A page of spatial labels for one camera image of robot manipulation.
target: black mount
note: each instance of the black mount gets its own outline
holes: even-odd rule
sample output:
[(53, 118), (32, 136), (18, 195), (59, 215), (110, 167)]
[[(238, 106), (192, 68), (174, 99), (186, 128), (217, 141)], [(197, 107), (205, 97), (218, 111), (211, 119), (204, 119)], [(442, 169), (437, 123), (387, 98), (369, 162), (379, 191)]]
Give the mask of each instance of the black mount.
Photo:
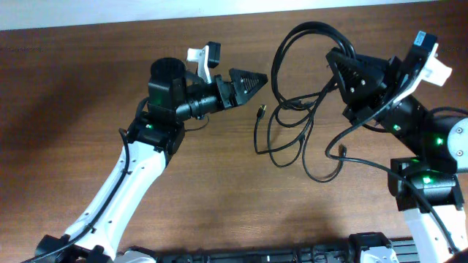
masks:
[[(64, 235), (61, 238), (45, 235), (34, 252), (36, 255), (54, 251), (66, 245), (69, 241), (69, 235)], [(75, 263), (77, 259), (84, 258), (86, 262), (93, 263), (112, 263), (112, 259), (103, 254), (104, 248), (97, 245), (93, 250), (81, 248), (77, 245), (72, 245), (58, 254), (48, 256), (45, 259), (38, 260), (40, 263)]]
[(390, 68), (398, 67), (401, 62), (395, 59), (390, 65), (388, 61), (380, 58), (356, 56), (356, 59), (345, 56), (335, 47), (326, 58), (343, 102), (346, 103), (347, 109), (358, 114), (365, 107), (373, 109), (378, 106), (369, 102), (382, 100), (382, 94), (388, 90), (388, 86), (395, 83), (386, 72)]
[(367, 232), (350, 235), (349, 237), (350, 252), (349, 261), (361, 263), (362, 251), (367, 251), (373, 247), (385, 246), (393, 248), (391, 241), (381, 232)]
[[(432, 206), (455, 205), (457, 210), (463, 210), (464, 199), (456, 175), (430, 170), (417, 158), (391, 159), (390, 163), (392, 171), (410, 181)], [(412, 191), (390, 175), (388, 190), (396, 198), (399, 211), (419, 208), (422, 213), (429, 212)]]

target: desk surface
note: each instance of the desk surface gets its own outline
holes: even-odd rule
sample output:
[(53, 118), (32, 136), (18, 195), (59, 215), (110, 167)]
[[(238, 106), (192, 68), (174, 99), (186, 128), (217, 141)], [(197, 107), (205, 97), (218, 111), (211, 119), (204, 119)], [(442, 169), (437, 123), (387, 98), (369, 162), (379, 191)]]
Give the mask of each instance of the desk surface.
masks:
[[(462, 1), (444, 1), (0, 32), (0, 261), (32, 256), (43, 235), (60, 237), (93, 199), (121, 151), (118, 127), (129, 125), (147, 96), (155, 59), (184, 60), (188, 47), (211, 40), (222, 43), (212, 73), (227, 76), (231, 67), (268, 73), (279, 43), (304, 21), (329, 23), (358, 53), (381, 58), (404, 57), (424, 30), (439, 36), (439, 59), (454, 70), (444, 88), (422, 83), (416, 97), (428, 108), (466, 107), (467, 12)], [(285, 96), (323, 87), (332, 44), (305, 37), (292, 47), (279, 76)], [(371, 231), (409, 235), (384, 172), (345, 164), (334, 182), (318, 184), (300, 162), (278, 169), (268, 156), (257, 156), (252, 131), (259, 104), (269, 106), (267, 114), (276, 105), (269, 84), (248, 105), (212, 115), (206, 129), (186, 135), (133, 215), (120, 249), (276, 247)], [(317, 112), (307, 150), (317, 176), (334, 169), (323, 151), (349, 126), (343, 109), (334, 92)], [(259, 131), (264, 148), (266, 121)], [(276, 126), (275, 145), (297, 132)], [(411, 156), (392, 136), (365, 129), (343, 143), (349, 156), (381, 164)], [(461, 185), (468, 194), (468, 180)]]

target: green led light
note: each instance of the green led light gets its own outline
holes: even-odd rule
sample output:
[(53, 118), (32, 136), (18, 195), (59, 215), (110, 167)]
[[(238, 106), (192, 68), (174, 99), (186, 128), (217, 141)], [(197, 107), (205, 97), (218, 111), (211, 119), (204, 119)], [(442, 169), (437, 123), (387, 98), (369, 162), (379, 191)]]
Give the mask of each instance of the green led light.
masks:
[(429, 176), (423, 177), (423, 183), (428, 184), (432, 183), (432, 179)]
[(437, 138), (436, 139), (436, 144), (437, 145), (443, 145), (444, 144), (444, 140), (442, 138)]

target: white bracket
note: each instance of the white bracket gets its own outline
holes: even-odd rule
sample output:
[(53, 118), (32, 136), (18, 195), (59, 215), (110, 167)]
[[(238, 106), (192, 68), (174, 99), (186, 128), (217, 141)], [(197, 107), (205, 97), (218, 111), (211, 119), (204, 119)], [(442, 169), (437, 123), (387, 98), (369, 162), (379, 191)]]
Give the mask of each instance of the white bracket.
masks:
[[(455, 205), (438, 205), (434, 206), (434, 209), (447, 227), (455, 246), (460, 251), (466, 249), (468, 241), (465, 212), (457, 210)], [(452, 257), (448, 250), (448, 242), (431, 213), (421, 213), (419, 208), (413, 208), (405, 210), (403, 215), (415, 241), (421, 263), (446, 262)]]
[[(125, 150), (122, 149), (116, 166), (91, 204), (65, 231), (70, 239), (79, 235), (104, 205), (125, 167), (125, 157)], [(94, 230), (76, 242), (77, 246), (89, 250), (100, 245), (104, 248), (104, 254), (110, 256), (112, 260), (116, 257), (118, 243), (143, 195), (166, 167), (164, 152), (158, 153), (154, 150), (154, 146), (143, 142), (129, 144), (129, 157), (129, 172), (125, 175), (104, 213), (95, 223)]]
[(370, 247), (361, 251), (361, 263), (399, 263), (393, 248)]
[(114, 263), (156, 263), (156, 260), (138, 251), (127, 251), (124, 255), (117, 256)]
[(187, 61), (188, 62), (197, 62), (198, 70), (197, 74), (199, 77), (207, 84), (211, 84), (210, 70), (208, 69), (208, 52), (209, 46), (206, 45), (203, 49), (194, 49), (189, 48), (187, 50)]

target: wooden table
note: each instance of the wooden table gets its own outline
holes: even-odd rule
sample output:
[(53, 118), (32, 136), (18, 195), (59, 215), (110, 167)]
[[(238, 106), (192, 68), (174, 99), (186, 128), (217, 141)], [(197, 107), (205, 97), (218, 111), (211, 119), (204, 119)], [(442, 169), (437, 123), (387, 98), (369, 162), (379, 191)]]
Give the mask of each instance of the wooden table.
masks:
[[(439, 37), (439, 59), (453, 73), (444, 88), (421, 83), (416, 97), (428, 108), (466, 107), (467, 13), (462, 1), (444, 1), (0, 32), (0, 262), (29, 258), (43, 235), (60, 237), (87, 207), (116, 163), (117, 129), (128, 127), (147, 96), (157, 58), (184, 60), (188, 47), (216, 41), (222, 55), (212, 74), (228, 76), (232, 67), (269, 73), (279, 43), (304, 21), (329, 23), (358, 53), (380, 58), (405, 57), (424, 30)], [(279, 76), (286, 97), (323, 87), (332, 46), (316, 36), (293, 46)], [(409, 235), (384, 172), (345, 164), (334, 182), (318, 184), (300, 162), (278, 169), (257, 156), (252, 131), (260, 104), (268, 105), (267, 114), (276, 106), (269, 84), (246, 106), (212, 115), (206, 129), (186, 135), (133, 215), (121, 250), (278, 247), (371, 231)], [(334, 92), (317, 112), (307, 150), (317, 176), (334, 169), (324, 149), (349, 126), (343, 109)], [(266, 121), (259, 132), (264, 148)], [(297, 132), (275, 126), (274, 145)], [(343, 143), (348, 156), (386, 165), (411, 156), (392, 136), (365, 129)], [(296, 149), (277, 156), (286, 161)], [(468, 194), (464, 176), (461, 185)]]

